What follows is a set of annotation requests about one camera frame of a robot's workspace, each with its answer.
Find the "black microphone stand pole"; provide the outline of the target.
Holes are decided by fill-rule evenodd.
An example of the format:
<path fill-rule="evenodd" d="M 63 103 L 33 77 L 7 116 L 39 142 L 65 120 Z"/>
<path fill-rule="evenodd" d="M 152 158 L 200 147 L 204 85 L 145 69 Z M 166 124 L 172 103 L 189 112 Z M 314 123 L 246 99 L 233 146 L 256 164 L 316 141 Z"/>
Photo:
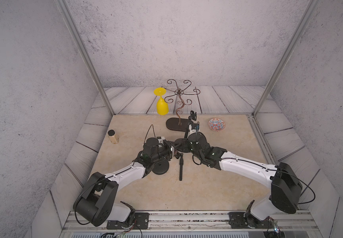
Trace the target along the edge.
<path fill-rule="evenodd" d="M 197 121 L 197 113 L 194 111 L 190 111 L 184 139 L 187 139 L 191 134 L 197 133 L 199 131 L 199 123 L 195 123 L 195 121 Z"/>

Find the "black round stand base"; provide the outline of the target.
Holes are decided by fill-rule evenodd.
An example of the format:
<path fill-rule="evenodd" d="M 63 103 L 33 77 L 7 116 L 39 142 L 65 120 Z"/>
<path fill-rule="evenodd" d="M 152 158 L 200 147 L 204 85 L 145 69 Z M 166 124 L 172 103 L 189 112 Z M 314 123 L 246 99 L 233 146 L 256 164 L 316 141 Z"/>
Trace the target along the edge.
<path fill-rule="evenodd" d="M 174 148 L 176 151 L 181 152 L 181 153 L 191 153 L 192 151 L 191 143 L 186 138 L 177 139 L 174 142 Z"/>

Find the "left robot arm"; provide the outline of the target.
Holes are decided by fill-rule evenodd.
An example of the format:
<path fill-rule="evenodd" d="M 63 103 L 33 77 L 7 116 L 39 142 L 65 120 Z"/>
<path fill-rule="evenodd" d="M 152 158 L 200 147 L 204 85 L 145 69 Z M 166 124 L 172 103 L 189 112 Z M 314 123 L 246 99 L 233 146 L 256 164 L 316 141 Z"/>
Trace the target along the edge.
<path fill-rule="evenodd" d="M 134 225 L 135 208 L 125 202 L 115 203 L 117 193 L 130 183 L 146 177 L 157 165 L 168 163 L 175 155 L 176 145 L 164 137 L 152 137 L 126 167 L 109 173 L 95 172 L 90 176 L 74 202 L 75 216 L 81 215 L 96 227 L 105 221 Z"/>

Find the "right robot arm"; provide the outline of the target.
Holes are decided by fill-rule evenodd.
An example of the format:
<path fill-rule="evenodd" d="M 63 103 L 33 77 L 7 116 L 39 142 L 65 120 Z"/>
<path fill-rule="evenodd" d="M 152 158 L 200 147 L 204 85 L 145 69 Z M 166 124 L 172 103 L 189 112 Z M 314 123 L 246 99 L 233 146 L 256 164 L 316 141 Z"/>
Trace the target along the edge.
<path fill-rule="evenodd" d="M 207 167 L 239 174 L 270 189 L 264 198 L 250 202 L 244 213 L 248 224 L 264 221 L 279 211 L 296 213 L 302 182 L 288 164 L 264 164 L 243 158 L 226 149 L 210 146 L 201 132 L 191 134 L 187 140 L 193 156 Z"/>

